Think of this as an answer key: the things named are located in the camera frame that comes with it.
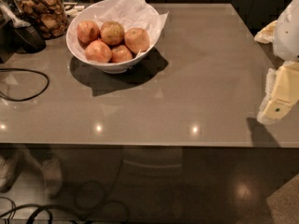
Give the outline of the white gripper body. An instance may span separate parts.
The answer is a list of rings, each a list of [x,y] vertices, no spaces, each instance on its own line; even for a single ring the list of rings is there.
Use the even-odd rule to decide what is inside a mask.
[[[299,61],[299,0],[292,0],[279,15],[273,51],[284,61]]]

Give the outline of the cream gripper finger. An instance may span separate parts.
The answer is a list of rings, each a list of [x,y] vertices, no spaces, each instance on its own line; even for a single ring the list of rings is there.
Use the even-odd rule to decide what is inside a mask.
[[[276,21],[272,21],[269,24],[267,24],[261,31],[259,31],[254,36],[254,40],[262,44],[272,43],[274,41],[274,32],[276,25]]]
[[[274,124],[286,117],[298,102],[299,62],[284,62],[278,70],[270,68],[257,120],[264,125]]]

